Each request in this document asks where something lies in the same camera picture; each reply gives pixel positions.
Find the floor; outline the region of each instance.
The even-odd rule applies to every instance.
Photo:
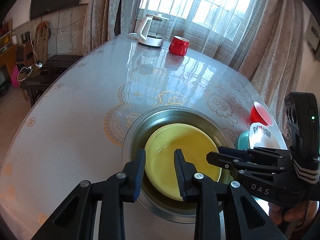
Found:
[[[0,169],[12,139],[30,109],[20,88],[11,85],[8,93],[0,97]]]

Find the yellow plate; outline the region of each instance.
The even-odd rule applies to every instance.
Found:
[[[208,152],[218,152],[210,137],[191,125],[168,124],[156,130],[145,146],[146,174],[152,185],[162,194],[182,201],[173,162],[176,149],[182,149],[185,160],[193,163],[198,172],[214,181],[219,180],[221,168],[210,165],[206,160]]]

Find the sheer curtain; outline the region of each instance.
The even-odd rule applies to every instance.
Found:
[[[141,0],[136,29],[147,14],[170,19],[166,40],[177,35],[190,47],[238,69],[257,30],[266,0]]]

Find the red mug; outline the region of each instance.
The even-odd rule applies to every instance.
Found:
[[[170,43],[169,51],[174,55],[183,57],[187,54],[188,47],[189,41],[187,39],[174,36]]]

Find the kettle base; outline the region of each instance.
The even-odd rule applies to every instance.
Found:
[[[138,42],[147,47],[160,48],[163,45],[164,39],[147,37],[146,40],[139,38]]]

